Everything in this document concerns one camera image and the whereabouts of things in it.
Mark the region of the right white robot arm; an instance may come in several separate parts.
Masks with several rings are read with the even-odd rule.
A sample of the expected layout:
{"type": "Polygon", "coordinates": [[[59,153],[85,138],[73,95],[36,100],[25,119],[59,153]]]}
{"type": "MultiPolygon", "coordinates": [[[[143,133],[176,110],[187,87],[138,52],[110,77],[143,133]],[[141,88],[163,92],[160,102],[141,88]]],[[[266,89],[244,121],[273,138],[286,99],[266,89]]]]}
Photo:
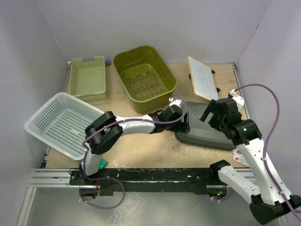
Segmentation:
{"type": "Polygon", "coordinates": [[[210,165],[209,179],[214,184],[229,185],[249,204],[254,218],[265,225],[300,207],[301,198],[285,186],[264,153],[264,141],[256,123],[241,118],[243,104],[244,100],[239,96],[212,99],[200,121],[204,122],[212,114],[208,122],[210,127],[232,141],[247,161],[256,182],[250,182],[225,160],[210,165]]]}

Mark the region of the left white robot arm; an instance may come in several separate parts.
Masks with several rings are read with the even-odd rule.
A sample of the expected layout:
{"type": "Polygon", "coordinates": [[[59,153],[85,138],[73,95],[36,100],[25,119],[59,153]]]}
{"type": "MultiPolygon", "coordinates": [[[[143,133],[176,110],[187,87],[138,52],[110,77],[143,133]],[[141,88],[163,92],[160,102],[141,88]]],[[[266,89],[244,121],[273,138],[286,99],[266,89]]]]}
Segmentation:
{"type": "Polygon", "coordinates": [[[121,136],[156,134],[165,130],[188,130],[187,106],[174,101],[165,110],[140,117],[119,117],[112,111],[104,112],[85,128],[83,146],[87,149],[81,163],[80,179],[87,185],[96,181],[102,155],[108,152],[121,136]]]}

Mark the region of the large grey plastic tub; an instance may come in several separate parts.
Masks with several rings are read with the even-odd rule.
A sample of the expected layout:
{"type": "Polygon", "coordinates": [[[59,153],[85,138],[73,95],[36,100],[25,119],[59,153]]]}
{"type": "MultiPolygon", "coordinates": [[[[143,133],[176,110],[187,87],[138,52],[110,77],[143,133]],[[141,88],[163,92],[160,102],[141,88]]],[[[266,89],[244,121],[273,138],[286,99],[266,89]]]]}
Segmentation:
{"type": "Polygon", "coordinates": [[[190,131],[188,133],[176,132],[175,138],[179,142],[224,151],[231,151],[236,148],[222,132],[214,130],[207,122],[199,120],[207,108],[207,104],[187,102],[186,105],[190,131]]]}

